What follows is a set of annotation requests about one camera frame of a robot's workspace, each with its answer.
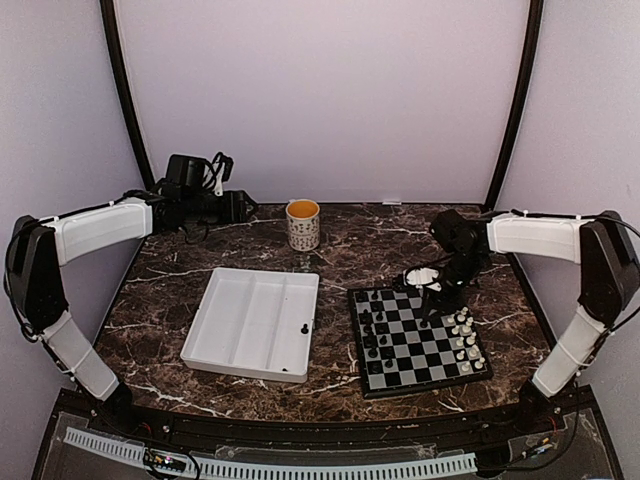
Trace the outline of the white plastic tray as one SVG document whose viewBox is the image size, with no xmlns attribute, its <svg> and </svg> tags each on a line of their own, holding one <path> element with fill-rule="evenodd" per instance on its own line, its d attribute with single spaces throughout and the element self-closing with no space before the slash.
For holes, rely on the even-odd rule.
<svg viewBox="0 0 640 480">
<path fill-rule="evenodd" d="M 276 382 L 307 381 L 320 277 L 218 267 L 213 270 L 180 353 L 191 369 Z M 301 374 L 283 369 L 285 343 L 309 325 Z"/>
</svg>

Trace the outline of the right black frame post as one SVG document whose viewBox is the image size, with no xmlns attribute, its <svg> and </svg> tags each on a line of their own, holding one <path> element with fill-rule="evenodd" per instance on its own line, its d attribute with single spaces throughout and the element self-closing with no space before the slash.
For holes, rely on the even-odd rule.
<svg viewBox="0 0 640 480">
<path fill-rule="evenodd" d="M 525 35 L 513 98 L 511 101 L 503 139 L 498 152 L 496 165 L 491 177 L 487 195 L 485 197 L 485 210 L 495 209 L 507 177 L 521 120 L 525 110 L 525 104 L 528 96 L 529 85 L 538 47 L 543 10 L 543 0 L 531 0 L 529 2 Z"/>
</svg>

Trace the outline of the black frame post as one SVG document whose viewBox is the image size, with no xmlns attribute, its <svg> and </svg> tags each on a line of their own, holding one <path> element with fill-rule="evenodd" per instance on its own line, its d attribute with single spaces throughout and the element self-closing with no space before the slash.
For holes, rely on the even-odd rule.
<svg viewBox="0 0 640 480">
<path fill-rule="evenodd" d="M 125 128 L 140 179 L 144 187 L 149 190 L 155 185 L 156 179 L 147 154 L 136 107 L 134 105 L 116 15 L 116 3 L 112 0 L 100 0 L 99 6 L 112 76 Z"/>
<path fill-rule="evenodd" d="M 503 139 L 498 152 L 496 165 L 491 177 L 487 195 L 485 197 L 485 210 L 495 209 L 507 177 L 521 120 L 525 110 L 525 104 L 528 96 L 529 85 L 538 47 L 543 10 L 543 0 L 531 0 L 529 2 L 525 35 L 513 98 L 511 101 Z"/>
</svg>

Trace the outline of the left black frame post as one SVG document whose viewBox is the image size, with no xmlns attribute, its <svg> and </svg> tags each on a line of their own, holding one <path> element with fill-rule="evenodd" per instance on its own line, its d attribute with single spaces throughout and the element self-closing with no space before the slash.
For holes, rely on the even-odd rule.
<svg viewBox="0 0 640 480">
<path fill-rule="evenodd" d="M 140 179 L 144 187 L 149 190 L 155 185 L 156 179 L 147 154 L 136 107 L 134 105 L 116 15 L 116 3 L 112 0 L 100 0 L 99 6 L 112 76 L 125 128 Z"/>
</svg>

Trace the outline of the white chess piece row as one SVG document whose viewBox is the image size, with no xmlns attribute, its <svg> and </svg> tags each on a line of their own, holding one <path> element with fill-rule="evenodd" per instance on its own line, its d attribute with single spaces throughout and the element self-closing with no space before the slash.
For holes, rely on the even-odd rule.
<svg viewBox="0 0 640 480">
<path fill-rule="evenodd" d="M 445 316 L 444 327 L 450 348 L 451 362 L 456 376 L 486 375 L 489 373 L 489 361 L 480 345 L 475 320 L 468 307 Z"/>
</svg>

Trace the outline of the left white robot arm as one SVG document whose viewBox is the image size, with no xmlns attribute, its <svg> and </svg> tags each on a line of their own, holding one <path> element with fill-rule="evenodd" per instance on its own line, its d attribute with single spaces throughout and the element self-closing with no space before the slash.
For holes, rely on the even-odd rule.
<svg viewBox="0 0 640 480">
<path fill-rule="evenodd" d="M 4 260 L 3 287 L 24 338 L 39 343 L 61 372 L 103 405 L 101 417 L 120 436 L 141 427 L 132 393 L 99 356 L 71 314 L 62 270 L 69 263 L 130 241 L 185 229 L 242 224 L 257 212 L 244 190 L 227 190 L 234 166 L 222 152 L 213 159 L 174 154 L 163 178 L 147 190 L 72 212 L 14 224 Z"/>
</svg>

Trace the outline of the yellow patterned mug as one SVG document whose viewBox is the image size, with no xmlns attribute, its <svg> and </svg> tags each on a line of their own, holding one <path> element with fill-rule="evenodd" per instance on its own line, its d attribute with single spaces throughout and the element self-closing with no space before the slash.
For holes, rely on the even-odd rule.
<svg viewBox="0 0 640 480">
<path fill-rule="evenodd" d="M 290 200 L 285 209 L 289 245 L 309 252 L 320 243 L 320 206 L 313 200 Z"/>
</svg>

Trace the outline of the black white chess board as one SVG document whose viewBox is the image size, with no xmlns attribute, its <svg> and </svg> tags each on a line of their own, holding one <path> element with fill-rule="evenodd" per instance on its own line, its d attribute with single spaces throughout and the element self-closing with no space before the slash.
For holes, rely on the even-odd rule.
<svg viewBox="0 0 640 480">
<path fill-rule="evenodd" d="M 422 319 L 422 292 L 391 287 L 351 289 L 347 301 L 352 320 L 363 396 L 379 399 L 488 380 L 486 375 L 456 376 L 444 327 L 444 316 Z M 368 355 L 371 348 L 377 356 Z M 371 374 L 373 366 L 381 369 Z"/>
</svg>

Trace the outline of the black chess pieces pile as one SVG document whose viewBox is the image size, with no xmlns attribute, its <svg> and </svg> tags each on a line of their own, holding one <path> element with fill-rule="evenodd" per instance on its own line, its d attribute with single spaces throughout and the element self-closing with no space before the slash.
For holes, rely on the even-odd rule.
<svg viewBox="0 0 640 480">
<path fill-rule="evenodd" d="M 304 323 L 295 330 L 285 343 L 285 359 L 283 369 L 287 372 L 301 374 L 307 365 L 309 347 L 309 325 Z"/>
</svg>

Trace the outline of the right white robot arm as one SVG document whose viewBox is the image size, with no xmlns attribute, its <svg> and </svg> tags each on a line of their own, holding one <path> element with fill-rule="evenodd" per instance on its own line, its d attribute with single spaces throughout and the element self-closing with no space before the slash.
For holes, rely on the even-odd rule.
<svg viewBox="0 0 640 480">
<path fill-rule="evenodd" d="M 508 212 L 479 219 L 466 219 L 454 210 L 441 212 L 431 222 L 430 233 L 451 258 L 426 281 L 423 314 L 460 310 L 464 288 L 492 253 L 579 265 L 574 317 L 531 380 L 541 395 L 551 398 L 587 366 L 638 292 L 639 258 L 630 239 L 635 232 L 615 211 L 586 217 Z"/>
</svg>

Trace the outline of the black front rail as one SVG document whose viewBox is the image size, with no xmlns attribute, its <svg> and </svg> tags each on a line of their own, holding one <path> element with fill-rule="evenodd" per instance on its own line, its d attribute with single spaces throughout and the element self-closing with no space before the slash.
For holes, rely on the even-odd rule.
<svg viewBox="0 0 640 480">
<path fill-rule="evenodd" d="M 581 387 L 580 420 L 575 440 L 604 441 L 604 427 L 590 387 Z M 174 451 L 193 450 L 214 453 L 223 447 L 263 448 L 267 450 L 347 451 L 385 448 L 408 448 L 416 451 L 427 445 L 437 450 L 502 448 L 520 436 L 551 432 L 553 439 L 571 437 L 575 417 L 576 397 L 569 393 L 560 397 L 560 413 L 547 410 L 532 421 L 532 430 L 523 433 L 515 428 L 513 417 L 516 405 L 490 408 L 475 412 L 454 413 L 413 419 L 338 422 L 294 423 L 250 421 L 205 417 L 134 406 L 139 421 L 151 427 L 139 426 L 134 433 L 123 433 L 104 419 L 104 413 L 92 417 L 94 405 L 78 392 L 61 389 L 48 420 L 46 435 L 54 438 L 63 420 L 70 420 L 81 428 L 98 433 L 140 440 L 153 447 Z"/>
</svg>

